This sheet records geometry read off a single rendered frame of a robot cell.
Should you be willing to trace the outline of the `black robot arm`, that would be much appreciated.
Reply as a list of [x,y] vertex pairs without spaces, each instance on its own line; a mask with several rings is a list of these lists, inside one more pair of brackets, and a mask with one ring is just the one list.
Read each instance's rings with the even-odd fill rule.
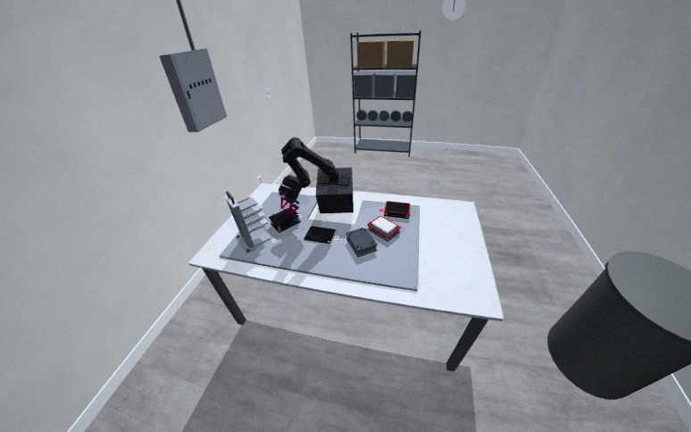
[[[295,200],[297,194],[301,192],[302,188],[306,188],[311,184],[309,173],[296,159],[302,154],[303,155],[301,158],[304,158],[308,162],[316,165],[323,171],[323,173],[326,174],[320,175],[318,181],[320,184],[349,186],[350,177],[338,176],[338,170],[336,170],[331,160],[324,159],[310,150],[302,141],[300,141],[298,137],[292,137],[281,149],[281,152],[283,154],[283,162],[287,163],[291,167],[293,172],[296,174],[296,177],[287,175],[283,178],[282,185],[286,186],[287,188],[280,185],[279,195],[286,195],[290,199]],[[295,191],[293,191],[291,188],[293,188]]]

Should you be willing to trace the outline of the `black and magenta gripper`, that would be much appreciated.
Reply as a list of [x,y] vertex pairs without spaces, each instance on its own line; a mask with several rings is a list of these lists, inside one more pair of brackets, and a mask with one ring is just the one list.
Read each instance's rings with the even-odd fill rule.
[[[298,193],[298,192],[297,192],[297,193]],[[299,196],[299,194],[300,194],[300,193],[297,194],[296,199],[297,199],[297,197]],[[299,202],[298,202],[296,199],[293,200],[293,199],[290,199],[288,196],[284,195],[284,197],[281,197],[281,198],[280,198],[280,200],[281,200],[281,207],[280,207],[280,208],[283,209],[288,203],[290,203],[289,209],[288,209],[288,215],[291,215],[293,212],[295,212],[296,210],[299,209],[299,207],[298,207],[296,204],[293,204],[294,202],[296,202],[297,204],[299,204]],[[283,205],[283,200],[285,200],[285,201],[287,200],[287,201],[285,202],[284,205]],[[282,206],[282,205],[283,205],[283,206]],[[292,207],[294,207],[295,209],[294,209],[292,212],[290,212]]]

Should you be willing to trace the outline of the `white multi-well plate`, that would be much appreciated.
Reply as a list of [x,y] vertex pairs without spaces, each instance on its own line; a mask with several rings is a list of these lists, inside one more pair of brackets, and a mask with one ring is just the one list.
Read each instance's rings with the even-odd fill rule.
[[255,222],[254,224],[248,226],[247,228],[248,228],[248,231],[250,232],[250,231],[252,231],[256,228],[259,228],[261,226],[264,226],[266,224],[268,224],[268,222],[266,221],[266,219],[263,218],[262,220]]
[[264,217],[266,217],[265,214],[262,211],[260,211],[260,212],[256,213],[255,215],[246,218],[245,223],[246,223],[246,225],[248,225],[248,224],[250,224],[256,220],[262,219]]
[[253,213],[255,213],[255,212],[259,212],[259,211],[262,211],[262,210],[263,210],[263,208],[260,206],[260,204],[257,204],[257,205],[255,205],[255,206],[249,208],[249,209],[246,209],[246,210],[242,211],[242,215],[243,215],[243,217],[246,217],[246,216],[248,216],[248,215],[251,215],[251,214],[253,214]]

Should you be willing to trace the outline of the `white rectangular plate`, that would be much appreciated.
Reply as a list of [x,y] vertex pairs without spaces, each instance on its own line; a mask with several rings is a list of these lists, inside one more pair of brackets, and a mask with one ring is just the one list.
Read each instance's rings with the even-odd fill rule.
[[378,219],[374,220],[371,225],[374,227],[382,230],[385,233],[390,233],[392,230],[396,228],[396,225],[382,217],[379,217]]

